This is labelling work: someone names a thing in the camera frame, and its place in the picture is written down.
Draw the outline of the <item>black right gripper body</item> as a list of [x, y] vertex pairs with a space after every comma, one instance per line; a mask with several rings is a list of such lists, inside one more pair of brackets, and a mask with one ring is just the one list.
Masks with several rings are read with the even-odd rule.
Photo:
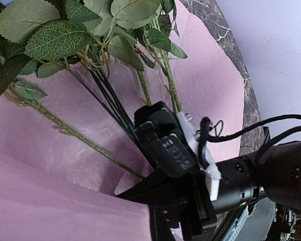
[[179, 205], [158, 207], [163, 210], [170, 230], [180, 225], [183, 240], [212, 240], [217, 217], [205, 177], [192, 177], [189, 195]]

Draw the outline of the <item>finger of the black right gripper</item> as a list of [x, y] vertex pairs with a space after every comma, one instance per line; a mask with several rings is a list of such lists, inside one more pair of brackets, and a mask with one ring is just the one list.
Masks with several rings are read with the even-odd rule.
[[149, 205], [149, 226], [152, 241], [173, 241], [173, 234], [165, 219], [163, 210]]
[[173, 178], [157, 169], [116, 197], [142, 204], [176, 206], [187, 199], [191, 181], [190, 175]]

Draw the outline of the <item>purple and pink wrapping paper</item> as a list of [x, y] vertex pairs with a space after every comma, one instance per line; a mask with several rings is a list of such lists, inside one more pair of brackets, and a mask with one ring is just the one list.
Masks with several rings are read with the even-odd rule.
[[[171, 62], [183, 111], [242, 128], [243, 77], [203, 21], [177, 1], [179, 33], [188, 55]], [[73, 73], [25, 80], [47, 94], [41, 103], [62, 121], [141, 174], [151, 167], [104, 108], [77, 81], [92, 82], [81, 64]], [[138, 179], [32, 107], [0, 96], [0, 240], [150, 240], [148, 207], [115, 198]]]

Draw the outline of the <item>pink fake flower stem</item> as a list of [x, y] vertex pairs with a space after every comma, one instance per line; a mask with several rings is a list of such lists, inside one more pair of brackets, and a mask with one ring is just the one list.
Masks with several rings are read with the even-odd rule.
[[111, 1], [110, 12], [113, 16], [111, 33], [107, 38], [108, 51], [137, 71], [141, 87], [146, 97], [145, 103], [151, 104], [146, 86], [143, 66], [154, 68], [158, 65], [146, 46], [144, 34], [149, 23], [159, 13], [160, 1]]
[[147, 50], [155, 62], [160, 66], [168, 85], [166, 89], [171, 96], [173, 111], [182, 111], [176, 89], [171, 61], [174, 59], [186, 59], [188, 56], [177, 44], [170, 40], [171, 32], [179, 34], [176, 23], [177, 6], [175, 1], [160, 1], [159, 13], [148, 24], [149, 28], [144, 34]]

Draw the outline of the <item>blue fake flower stem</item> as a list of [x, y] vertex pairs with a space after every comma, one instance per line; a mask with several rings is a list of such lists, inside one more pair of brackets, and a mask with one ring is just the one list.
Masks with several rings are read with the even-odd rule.
[[0, 1], [0, 95], [23, 71], [43, 78], [56, 68], [70, 71], [81, 63], [102, 93], [103, 108], [133, 142], [133, 124], [109, 81], [109, 56], [119, 44], [135, 46], [117, 34], [116, 1]]

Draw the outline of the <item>white fake flower stem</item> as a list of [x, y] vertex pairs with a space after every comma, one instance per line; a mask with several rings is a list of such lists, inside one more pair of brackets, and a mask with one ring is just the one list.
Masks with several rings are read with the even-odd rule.
[[139, 179], [144, 179], [145, 176], [138, 173], [128, 165], [122, 163], [117, 158], [115, 158], [113, 155], [111, 155], [105, 148], [97, 145], [93, 141], [86, 138], [84, 135], [80, 134], [78, 131], [71, 128], [69, 125], [62, 122], [59, 118], [57, 118], [55, 115], [53, 115], [50, 111], [48, 111], [43, 105], [39, 104], [36, 100], [29, 100], [21, 97], [19, 94], [17, 94], [17, 98], [13, 98], [7, 91], [4, 92], [4, 96], [10, 100], [12, 103], [16, 104], [20, 107], [28, 107], [31, 106], [35, 110], [37, 110], [40, 114], [45, 116], [45, 118], [52, 121], [54, 124], [56, 124], [60, 130], [59, 133], [67, 135], [67, 136], [73, 136], [76, 137], [78, 140], [82, 141], [83, 143], [87, 144], [89, 147], [93, 148], [95, 151], [100, 153], [102, 156], [106, 157], [111, 162], [115, 163], [116, 165], [120, 166], [124, 170], [128, 171], [130, 174], [136, 176]]

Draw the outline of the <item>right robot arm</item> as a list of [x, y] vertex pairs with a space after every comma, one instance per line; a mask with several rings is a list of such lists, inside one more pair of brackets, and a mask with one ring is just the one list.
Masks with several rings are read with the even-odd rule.
[[183, 115], [164, 109], [135, 115], [135, 132], [155, 170], [119, 197], [149, 206], [153, 240], [173, 240], [177, 227], [184, 240], [211, 240], [218, 214], [264, 198], [301, 210], [301, 141], [282, 142], [301, 126], [221, 162], [214, 162], [207, 144], [232, 140], [251, 127], [225, 137], [210, 135], [211, 128], [205, 117], [194, 131]]

